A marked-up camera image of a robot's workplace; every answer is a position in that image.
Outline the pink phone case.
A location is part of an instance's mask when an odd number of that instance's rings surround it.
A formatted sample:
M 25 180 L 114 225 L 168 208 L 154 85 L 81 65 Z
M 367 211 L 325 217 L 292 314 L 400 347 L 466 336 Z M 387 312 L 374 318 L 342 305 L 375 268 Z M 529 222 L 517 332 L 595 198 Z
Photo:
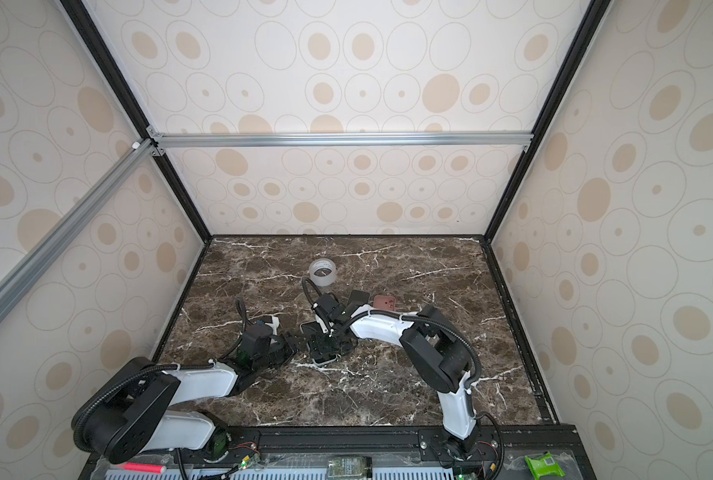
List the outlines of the pink phone case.
M 396 311 L 397 300 L 394 296 L 379 294 L 374 297 L 372 306 L 378 310 Z

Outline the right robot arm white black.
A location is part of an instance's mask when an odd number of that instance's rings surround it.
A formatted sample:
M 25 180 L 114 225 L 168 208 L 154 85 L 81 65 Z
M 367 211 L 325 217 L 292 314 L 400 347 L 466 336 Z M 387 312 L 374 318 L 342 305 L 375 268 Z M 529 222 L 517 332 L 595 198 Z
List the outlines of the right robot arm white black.
M 308 354 L 321 366 L 354 351 L 361 339 L 400 346 L 420 378 L 440 400 L 444 446 L 463 460 L 474 452 L 480 427 L 472 386 L 482 375 L 482 362 L 469 340 L 435 306 L 419 312 L 382 310 L 368 303 L 344 305 L 327 293 L 312 304 L 314 321 L 300 328 Z

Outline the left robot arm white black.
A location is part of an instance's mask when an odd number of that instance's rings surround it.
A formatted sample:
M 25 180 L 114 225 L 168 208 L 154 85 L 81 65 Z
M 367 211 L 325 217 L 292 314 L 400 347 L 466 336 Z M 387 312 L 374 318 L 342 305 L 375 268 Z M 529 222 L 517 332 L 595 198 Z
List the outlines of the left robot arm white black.
M 298 345 L 278 328 L 278 317 L 264 316 L 244 328 L 228 354 L 204 365 L 130 360 L 74 414 L 74 445 L 119 464 L 140 452 L 203 450 L 216 443 L 226 436 L 224 426 L 206 413 L 172 406 L 238 396 L 264 372 L 285 366 Z

